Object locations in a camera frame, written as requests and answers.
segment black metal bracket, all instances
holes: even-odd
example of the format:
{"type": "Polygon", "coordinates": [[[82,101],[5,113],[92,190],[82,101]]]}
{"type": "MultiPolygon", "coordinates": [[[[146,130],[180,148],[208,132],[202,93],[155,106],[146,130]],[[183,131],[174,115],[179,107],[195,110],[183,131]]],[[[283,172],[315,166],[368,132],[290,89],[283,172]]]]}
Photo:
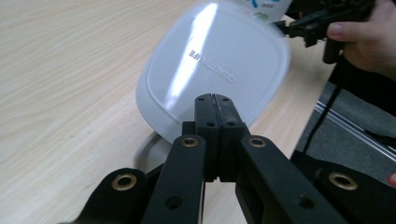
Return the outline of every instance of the black metal bracket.
{"type": "Polygon", "coordinates": [[[396,189],[329,162],[293,163],[249,133],[231,99],[202,95],[163,165],[108,175],[72,223],[202,223],[205,182],[217,177],[235,183],[247,223],[396,223],[396,189]]]}
{"type": "MultiPolygon", "coordinates": [[[[275,22],[274,25],[290,38],[296,36],[302,37],[305,46],[308,48],[316,45],[318,40],[326,38],[326,31],[330,23],[336,21],[364,20],[370,15],[374,3],[375,0],[317,1],[316,6],[313,8],[318,9],[318,11],[291,22],[289,26],[286,25],[285,21],[275,22]]],[[[327,39],[323,62],[336,63],[343,46],[344,44],[342,42],[327,39]]]]}

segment container lid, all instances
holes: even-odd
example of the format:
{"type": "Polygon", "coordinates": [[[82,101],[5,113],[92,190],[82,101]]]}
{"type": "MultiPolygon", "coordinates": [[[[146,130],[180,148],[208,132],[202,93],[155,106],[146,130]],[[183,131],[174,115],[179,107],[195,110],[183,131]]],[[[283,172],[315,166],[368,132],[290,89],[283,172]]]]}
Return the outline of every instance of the container lid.
{"type": "Polygon", "coordinates": [[[182,16],[148,60],[136,101],[149,125],[168,142],[194,120],[194,99],[231,98],[249,126],[287,74],[289,46],[282,34],[236,5],[204,3],[182,16]]]}

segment wood grain surface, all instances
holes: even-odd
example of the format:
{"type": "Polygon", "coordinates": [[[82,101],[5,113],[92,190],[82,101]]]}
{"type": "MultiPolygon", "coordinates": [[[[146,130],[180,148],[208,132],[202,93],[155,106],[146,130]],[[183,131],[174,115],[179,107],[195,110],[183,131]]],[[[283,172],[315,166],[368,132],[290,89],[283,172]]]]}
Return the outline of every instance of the wood grain surface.
{"type": "MultiPolygon", "coordinates": [[[[74,220],[152,129],[139,75],[194,1],[0,1],[0,223],[74,220]]],[[[251,127],[289,156],[332,66],[290,41],[289,75],[251,127]]],[[[204,223],[244,223],[232,184],[206,184],[204,223]]]]}

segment gray floor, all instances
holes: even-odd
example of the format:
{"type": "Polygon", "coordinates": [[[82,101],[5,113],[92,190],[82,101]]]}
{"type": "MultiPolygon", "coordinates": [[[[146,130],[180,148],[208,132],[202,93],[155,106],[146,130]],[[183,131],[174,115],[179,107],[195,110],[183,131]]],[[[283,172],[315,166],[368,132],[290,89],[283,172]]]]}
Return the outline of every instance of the gray floor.
{"type": "MultiPolygon", "coordinates": [[[[334,88],[329,83],[319,101],[326,104],[334,88]]],[[[341,91],[332,106],[332,113],[338,113],[370,132],[396,137],[395,117],[347,91],[341,91]]],[[[297,150],[303,150],[306,138],[319,116],[318,111],[313,113],[297,150]]],[[[385,152],[375,149],[328,116],[316,132],[307,154],[316,159],[345,165],[389,185],[388,177],[396,172],[396,151],[390,147],[385,149],[385,152]]]]}

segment finger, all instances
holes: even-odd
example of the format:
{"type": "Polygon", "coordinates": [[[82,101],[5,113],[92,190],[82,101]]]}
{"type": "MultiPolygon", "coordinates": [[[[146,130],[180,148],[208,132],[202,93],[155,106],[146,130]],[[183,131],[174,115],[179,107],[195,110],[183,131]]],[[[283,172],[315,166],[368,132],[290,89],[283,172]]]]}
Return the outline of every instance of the finger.
{"type": "Polygon", "coordinates": [[[370,42],[378,39],[378,31],[370,22],[343,21],[330,24],[327,37],[343,42],[370,42]]]}
{"type": "Polygon", "coordinates": [[[370,21],[387,21],[389,15],[395,10],[396,6],[391,0],[376,0],[375,8],[373,9],[370,21]]]}

